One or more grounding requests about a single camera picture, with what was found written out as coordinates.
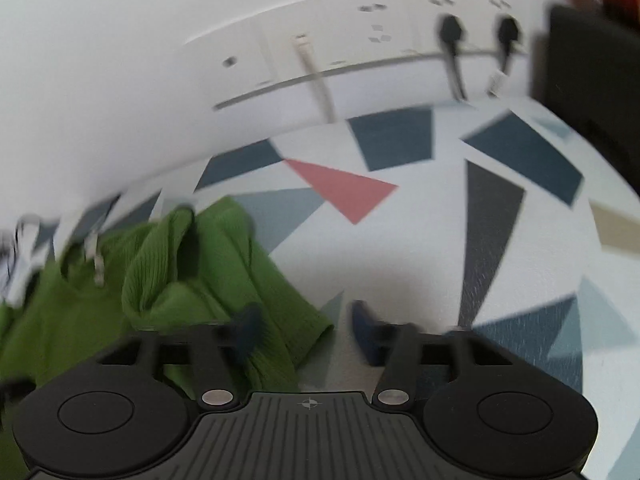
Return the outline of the green ribbed knit top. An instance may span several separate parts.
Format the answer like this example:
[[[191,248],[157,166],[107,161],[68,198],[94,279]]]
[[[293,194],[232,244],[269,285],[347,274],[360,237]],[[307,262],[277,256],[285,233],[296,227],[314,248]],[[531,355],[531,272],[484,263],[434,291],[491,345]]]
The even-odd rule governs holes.
[[[174,454],[198,405],[198,326],[262,307],[252,391],[293,392],[332,322],[283,276],[229,197],[77,245],[1,309],[1,474],[126,478]]]

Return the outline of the geometric pattern table cover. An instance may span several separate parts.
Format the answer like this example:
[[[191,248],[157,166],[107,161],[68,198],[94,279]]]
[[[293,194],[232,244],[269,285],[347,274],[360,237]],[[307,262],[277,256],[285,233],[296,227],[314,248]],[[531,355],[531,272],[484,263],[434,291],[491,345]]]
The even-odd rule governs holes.
[[[293,392],[203,408],[178,450],[111,479],[634,479],[639,199],[530,99],[416,106],[208,156],[6,242],[1,309],[80,246],[178,208],[238,203],[332,322]],[[416,400],[374,406],[382,367],[352,303],[421,334]]]

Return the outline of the black plug left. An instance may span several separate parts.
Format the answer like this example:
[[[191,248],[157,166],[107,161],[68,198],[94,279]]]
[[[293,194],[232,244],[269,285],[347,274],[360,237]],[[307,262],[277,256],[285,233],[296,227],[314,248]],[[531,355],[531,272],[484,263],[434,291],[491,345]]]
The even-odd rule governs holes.
[[[442,16],[438,31],[439,44],[444,55],[452,95],[455,100],[460,102],[468,99],[458,60],[459,47],[464,36],[465,31],[455,15]]]

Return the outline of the black plug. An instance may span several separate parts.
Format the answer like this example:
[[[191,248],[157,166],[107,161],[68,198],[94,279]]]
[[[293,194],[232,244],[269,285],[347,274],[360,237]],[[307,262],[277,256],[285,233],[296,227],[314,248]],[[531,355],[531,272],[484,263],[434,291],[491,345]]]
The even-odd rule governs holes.
[[[510,73],[511,56],[520,39],[521,29],[518,21],[511,15],[503,15],[497,28],[497,41],[499,70],[505,75]]]
[[[444,55],[452,95],[455,100],[460,102],[468,99],[458,60],[459,47],[464,36],[465,31],[455,15],[442,16],[438,31],[439,44]]]

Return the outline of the black plug right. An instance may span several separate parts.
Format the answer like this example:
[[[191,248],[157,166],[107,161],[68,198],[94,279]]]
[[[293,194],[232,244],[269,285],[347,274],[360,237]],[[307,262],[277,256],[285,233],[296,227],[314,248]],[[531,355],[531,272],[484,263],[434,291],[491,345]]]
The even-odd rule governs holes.
[[[520,39],[521,29],[518,21],[511,15],[503,15],[497,28],[497,41],[499,70],[505,75],[510,73],[511,56]]]

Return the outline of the black cabinet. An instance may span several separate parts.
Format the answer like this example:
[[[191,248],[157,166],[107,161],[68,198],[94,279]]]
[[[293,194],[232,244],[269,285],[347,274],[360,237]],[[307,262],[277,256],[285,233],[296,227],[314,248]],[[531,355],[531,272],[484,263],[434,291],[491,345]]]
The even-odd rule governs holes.
[[[639,168],[639,36],[597,14],[548,12],[542,104],[618,166]]]

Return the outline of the white wall socket panel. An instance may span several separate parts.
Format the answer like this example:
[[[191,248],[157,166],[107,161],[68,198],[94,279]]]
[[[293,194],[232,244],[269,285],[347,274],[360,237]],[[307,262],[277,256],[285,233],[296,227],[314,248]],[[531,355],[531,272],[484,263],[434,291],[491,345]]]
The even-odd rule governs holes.
[[[180,50],[213,106],[313,73],[350,70],[439,51],[439,22],[461,24],[464,54],[493,54],[504,18],[532,26],[525,0],[299,0],[188,40]]]

